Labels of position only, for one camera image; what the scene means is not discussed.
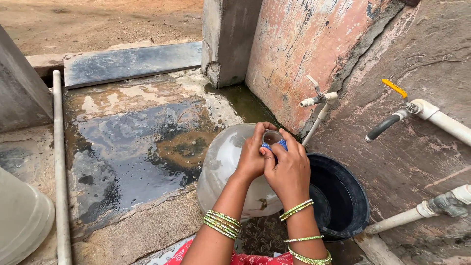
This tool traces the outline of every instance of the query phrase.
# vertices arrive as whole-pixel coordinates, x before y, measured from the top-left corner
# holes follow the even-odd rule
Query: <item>sandy ground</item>
[[[0,24],[25,55],[200,41],[203,0],[0,0]]]

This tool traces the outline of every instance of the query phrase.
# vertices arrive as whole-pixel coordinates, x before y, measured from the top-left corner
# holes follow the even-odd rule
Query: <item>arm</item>
[[[265,129],[275,130],[276,127],[268,122],[257,123],[253,136],[242,147],[237,169],[227,180],[212,208],[214,211],[240,220],[250,184],[263,175],[264,159],[259,154],[259,148]],[[181,265],[228,265],[233,248],[232,239],[203,224]]]
[[[286,140],[288,151],[279,144],[272,145],[272,150],[260,148],[265,158],[265,177],[280,198],[283,209],[292,209],[298,204],[309,199],[310,165],[306,151],[288,132],[279,130]],[[278,157],[278,165],[275,164],[273,155]],[[314,208],[308,206],[286,220],[289,239],[299,239],[320,235],[314,218]],[[289,243],[291,249],[308,258],[325,259],[327,250],[321,239],[306,240]],[[293,258],[294,265],[306,263]]]

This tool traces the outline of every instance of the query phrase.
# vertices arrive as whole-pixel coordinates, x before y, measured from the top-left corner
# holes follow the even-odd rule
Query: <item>green bangle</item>
[[[212,225],[211,223],[207,222],[206,220],[203,220],[203,223],[204,223],[205,225],[211,227],[212,229],[218,231],[219,233],[221,233],[221,234],[223,234],[223,235],[229,237],[229,238],[232,239],[232,240],[236,240],[236,239],[237,239],[237,237],[232,236],[232,235],[230,235],[230,234],[228,234],[228,233],[222,231],[221,229],[219,229],[218,227]]]
[[[312,264],[312,265],[326,265],[332,262],[332,256],[330,255],[330,252],[327,251],[327,258],[324,259],[313,259],[313,258],[308,258],[305,256],[301,256],[298,253],[294,252],[290,246],[288,246],[288,250],[290,251],[290,254],[295,257],[297,260],[300,260],[304,263],[307,264]]]
[[[313,237],[303,237],[303,238],[299,238],[299,239],[283,240],[283,242],[285,242],[285,243],[289,243],[289,242],[298,242],[298,241],[306,241],[306,240],[320,239],[320,238],[323,238],[323,237],[324,237],[323,235],[320,235],[320,236],[313,236]]]
[[[207,218],[207,217],[204,217],[203,220],[204,220],[204,221],[207,221],[207,222],[209,222],[209,223],[211,223],[212,225],[215,225],[216,227],[218,227],[218,228],[221,229],[222,231],[224,231],[224,232],[230,234],[230,235],[233,236],[233,237],[237,237],[237,235],[239,234],[239,231],[234,231],[234,230],[232,230],[232,229],[230,229],[230,228],[227,228],[225,225],[223,225],[223,224],[220,223],[220,222],[216,222],[216,221],[211,220],[211,219],[209,219],[209,218]]]
[[[308,202],[307,204],[305,204],[305,205],[299,207],[299,208],[296,209],[295,211],[290,212],[287,216],[285,216],[285,217],[283,217],[283,218],[280,218],[280,219],[281,219],[281,221],[284,221],[284,220],[288,219],[288,217],[294,215],[295,213],[297,213],[297,212],[301,211],[302,209],[304,209],[304,208],[306,208],[306,207],[308,207],[308,206],[311,206],[311,205],[313,205],[313,204],[314,204],[313,201]]]
[[[236,219],[234,219],[234,218],[232,218],[232,217],[230,217],[230,216],[227,216],[227,215],[225,215],[225,214],[223,214],[223,213],[216,212],[216,211],[214,211],[214,210],[208,210],[206,213],[207,213],[207,214],[211,214],[211,215],[215,215],[215,216],[217,216],[217,217],[219,217],[219,218],[221,218],[221,219],[223,219],[223,220],[226,220],[226,221],[228,221],[228,222],[230,222],[230,223],[235,224],[235,225],[238,226],[238,227],[241,227],[241,226],[242,226],[242,224],[241,224],[238,220],[236,220]]]
[[[206,214],[205,217],[209,217],[209,218],[211,218],[211,219],[216,220],[217,222],[220,222],[220,223],[222,223],[222,224],[225,224],[225,225],[229,226],[230,228],[234,229],[235,231],[238,231],[238,230],[239,230],[238,227],[232,226],[229,222],[227,222],[227,220],[218,219],[216,216],[212,216],[212,215],[210,215],[210,214]]]
[[[288,211],[286,211],[284,214],[282,214],[280,216],[280,219],[283,219],[285,218],[286,216],[288,216],[288,214],[290,214],[291,212],[294,212],[296,211],[297,209],[299,209],[300,207],[303,207],[304,205],[308,204],[309,202],[311,202],[312,200],[311,199],[308,199],[307,201],[303,202],[303,203],[300,203],[298,205],[296,205],[295,207],[289,209]]]

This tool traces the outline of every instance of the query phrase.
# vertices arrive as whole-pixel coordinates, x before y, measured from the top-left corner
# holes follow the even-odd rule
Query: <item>red patterned dress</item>
[[[167,261],[164,265],[180,265],[180,262],[190,247],[191,242],[193,242],[193,240],[189,240],[185,245],[180,247],[173,258]],[[293,257],[289,252],[278,257],[265,257],[236,254],[232,251],[230,265],[293,265]]]

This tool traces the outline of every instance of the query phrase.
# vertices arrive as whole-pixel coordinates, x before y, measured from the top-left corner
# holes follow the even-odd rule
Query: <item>yellow tap handle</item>
[[[397,93],[401,94],[402,98],[403,99],[406,99],[407,98],[407,93],[402,90],[400,87],[396,86],[395,84],[391,83],[391,81],[387,80],[387,79],[383,79],[381,80],[385,85],[389,86],[390,88],[392,88],[394,91],[396,91]]]

